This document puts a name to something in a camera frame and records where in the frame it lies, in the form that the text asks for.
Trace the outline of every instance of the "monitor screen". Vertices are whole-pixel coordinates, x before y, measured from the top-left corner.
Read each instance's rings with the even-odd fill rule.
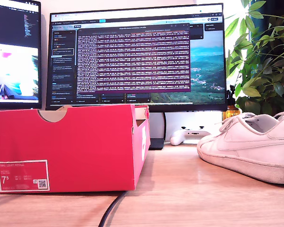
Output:
[[[50,14],[46,109],[226,110],[222,4]]]
[[[0,109],[41,108],[41,5],[0,0]]]

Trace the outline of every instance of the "desk surface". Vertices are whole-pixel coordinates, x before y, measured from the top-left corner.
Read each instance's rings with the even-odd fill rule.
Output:
[[[0,227],[97,227],[119,193],[0,195]],[[284,226],[284,185],[202,161],[192,145],[149,151],[107,227]]]

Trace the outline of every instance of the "shoe box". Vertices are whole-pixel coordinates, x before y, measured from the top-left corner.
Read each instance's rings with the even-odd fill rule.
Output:
[[[0,111],[0,193],[134,190],[148,106]]]

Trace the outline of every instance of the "white sneaker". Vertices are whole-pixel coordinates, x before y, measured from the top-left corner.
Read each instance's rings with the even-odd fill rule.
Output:
[[[197,144],[201,159],[261,181],[284,183],[284,118],[243,113]]]

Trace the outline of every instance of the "game controller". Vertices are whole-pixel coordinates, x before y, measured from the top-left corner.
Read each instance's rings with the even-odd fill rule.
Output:
[[[198,130],[182,129],[175,131],[170,137],[170,144],[177,146],[185,140],[199,140],[204,136],[211,135],[208,131],[204,130],[204,126],[200,126]]]

